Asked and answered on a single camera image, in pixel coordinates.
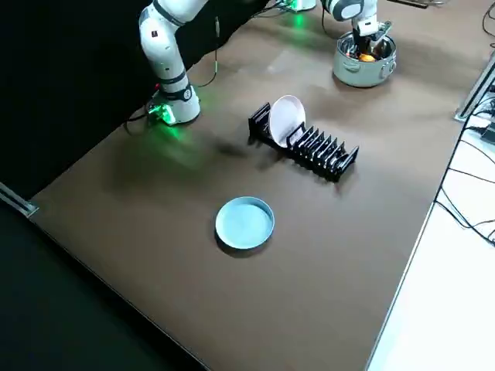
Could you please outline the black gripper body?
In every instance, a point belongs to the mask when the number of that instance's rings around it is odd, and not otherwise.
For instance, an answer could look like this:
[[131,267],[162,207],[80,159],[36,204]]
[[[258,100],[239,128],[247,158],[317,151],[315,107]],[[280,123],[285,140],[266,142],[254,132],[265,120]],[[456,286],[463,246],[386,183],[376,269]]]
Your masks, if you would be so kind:
[[353,34],[353,42],[356,50],[372,50],[371,42],[374,35],[362,36],[358,32]]

